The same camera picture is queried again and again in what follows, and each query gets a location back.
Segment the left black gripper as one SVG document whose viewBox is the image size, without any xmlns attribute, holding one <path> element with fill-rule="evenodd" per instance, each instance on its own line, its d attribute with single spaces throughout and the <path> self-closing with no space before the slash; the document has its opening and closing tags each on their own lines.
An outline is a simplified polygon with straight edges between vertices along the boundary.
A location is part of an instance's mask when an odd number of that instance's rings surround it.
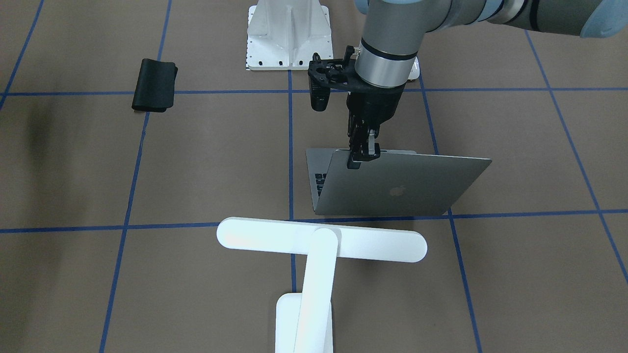
<svg viewBox="0 0 628 353">
<path fill-rule="evenodd" d="M 403 84 L 390 89 L 376 87 L 373 92 L 348 93 L 348 169 L 357 170 L 361 166 L 364 143 L 366 143 L 366 160 L 380 157 L 380 145 L 376 141 L 380 127 L 395 115 L 405 86 Z"/>
</svg>

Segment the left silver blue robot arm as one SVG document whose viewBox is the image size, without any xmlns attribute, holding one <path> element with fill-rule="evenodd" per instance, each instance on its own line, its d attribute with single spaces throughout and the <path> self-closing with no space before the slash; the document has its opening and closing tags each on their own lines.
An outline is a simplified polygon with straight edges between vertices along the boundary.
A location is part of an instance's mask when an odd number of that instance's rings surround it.
<svg viewBox="0 0 628 353">
<path fill-rule="evenodd" d="M 369 0 L 348 89 L 349 169 L 379 158 L 375 142 L 392 118 L 427 33 L 490 22 L 539 33 L 606 38 L 627 25 L 625 0 Z"/>
</svg>

